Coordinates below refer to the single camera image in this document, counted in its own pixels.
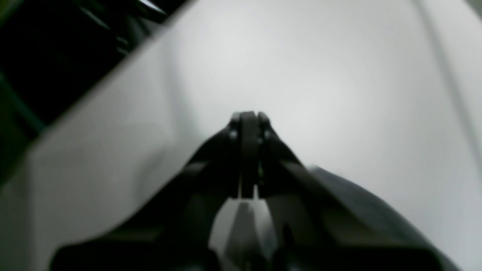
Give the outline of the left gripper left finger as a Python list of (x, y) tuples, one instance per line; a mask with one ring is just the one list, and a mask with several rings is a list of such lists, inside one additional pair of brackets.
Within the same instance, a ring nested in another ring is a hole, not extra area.
[(100, 237), (58, 249), (51, 271), (220, 271), (212, 225), (238, 194), (249, 113), (235, 113), (182, 170), (128, 220)]

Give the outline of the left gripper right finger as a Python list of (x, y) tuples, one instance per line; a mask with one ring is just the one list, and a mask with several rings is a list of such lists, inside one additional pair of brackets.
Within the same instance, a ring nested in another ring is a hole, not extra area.
[(408, 245), (369, 228), (300, 163), (267, 115), (249, 114), (249, 180), (267, 201), (282, 239), (274, 268), (443, 271), (429, 248)]

